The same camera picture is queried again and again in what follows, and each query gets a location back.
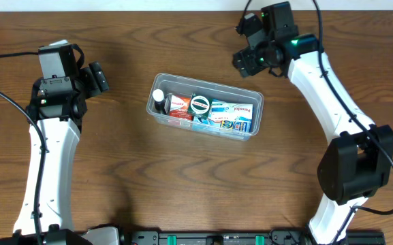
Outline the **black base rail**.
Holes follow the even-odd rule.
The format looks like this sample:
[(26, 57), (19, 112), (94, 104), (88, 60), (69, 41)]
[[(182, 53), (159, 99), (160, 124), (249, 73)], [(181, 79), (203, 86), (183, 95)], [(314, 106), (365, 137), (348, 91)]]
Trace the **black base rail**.
[(268, 233), (161, 233), (138, 231), (123, 236), (130, 245), (300, 245), (314, 244), (299, 230), (272, 230)]

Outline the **clear plastic container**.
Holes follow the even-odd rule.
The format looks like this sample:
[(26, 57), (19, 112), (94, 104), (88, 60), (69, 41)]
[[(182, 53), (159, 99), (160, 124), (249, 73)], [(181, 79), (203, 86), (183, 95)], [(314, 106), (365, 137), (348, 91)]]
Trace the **clear plastic container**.
[(259, 92), (167, 73), (157, 74), (151, 90), (155, 91), (156, 89), (162, 90), (165, 94), (190, 96), (195, 93), (219, 101), (245, 103), (253, 106), (250, 129), (248, 132), (243, 132), (222, 129), (219, 125), (204, 124), (195, 119), (187, 120), (162, 114), (155, 109), (155, 100), (150, 97), (146, 105), (146, 111), (160, 124), (242, 141), (256, 135), (260, 129), (264, 96)]

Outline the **white Panadol box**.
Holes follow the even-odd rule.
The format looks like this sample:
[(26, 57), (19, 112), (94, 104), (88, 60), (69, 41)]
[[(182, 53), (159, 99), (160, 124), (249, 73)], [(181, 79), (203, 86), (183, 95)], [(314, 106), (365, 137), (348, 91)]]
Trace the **white Panadol box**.
[(212, 102), (209, 119), (219, 123), (224, 120), (251, 122), (253, 105), (248, 103)]

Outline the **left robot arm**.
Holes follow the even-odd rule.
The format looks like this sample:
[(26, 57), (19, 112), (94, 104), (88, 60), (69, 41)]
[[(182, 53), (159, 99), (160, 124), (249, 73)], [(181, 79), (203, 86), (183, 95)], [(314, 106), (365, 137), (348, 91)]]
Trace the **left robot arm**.
[(31, 156), (27, 187), (13, 234), (0, 244), (119, 244), (112, 225), (74, 231), (71, 183), (86, 100), (109, 89), (99, 63), (87, 67), (80, 48), (66, 40), (39, 48), (43, 76), (34, 84), (26, 113)]

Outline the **dark bottle white cap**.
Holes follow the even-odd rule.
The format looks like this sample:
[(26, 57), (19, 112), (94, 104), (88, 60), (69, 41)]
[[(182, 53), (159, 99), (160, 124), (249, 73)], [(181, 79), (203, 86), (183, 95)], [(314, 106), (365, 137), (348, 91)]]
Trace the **dark bottle white cap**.
[(152, 98), (154, 100), (155, 109), (161, 113), (165, 114), (165, 104), (166, 104), (166, 96), (161, 89), (155, 89), (152, 93)]

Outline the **green Zam-Buk box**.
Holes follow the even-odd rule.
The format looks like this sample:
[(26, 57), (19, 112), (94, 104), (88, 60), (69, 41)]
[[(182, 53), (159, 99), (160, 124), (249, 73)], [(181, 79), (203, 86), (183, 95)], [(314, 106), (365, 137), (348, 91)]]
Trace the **green Zam-Buk box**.
[(189, 102), (187, 113), (202, 119), (207, 119), (213, 100), (210, 97), (193, 93)]

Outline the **red Panadol box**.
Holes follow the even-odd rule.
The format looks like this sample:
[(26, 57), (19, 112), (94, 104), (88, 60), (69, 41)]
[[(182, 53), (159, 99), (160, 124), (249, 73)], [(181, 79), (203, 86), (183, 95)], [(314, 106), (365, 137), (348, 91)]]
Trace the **red Panadol box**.
[(183, 95), (168, 94), (165, 103), (166, 114), (171, 117), (193, 120), (188, 113), (191, 98)]

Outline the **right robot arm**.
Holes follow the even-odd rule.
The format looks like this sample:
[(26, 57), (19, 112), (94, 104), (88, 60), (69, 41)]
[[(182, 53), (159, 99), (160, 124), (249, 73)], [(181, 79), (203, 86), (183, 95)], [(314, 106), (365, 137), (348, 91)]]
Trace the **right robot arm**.
[(242, 77), (267, 71), (304, 96), (328, 143), (318, 165), (323, 196), (301, 244), (384, 244), (376, 231), (348, 231), (367, 200), (393, 174), (393, 130), (377, 126), (353, 101), (331, 68), (322, 34), (300, 34), (288, 2), (243, 12), (238, 34), (247, 47), (233, 56)]

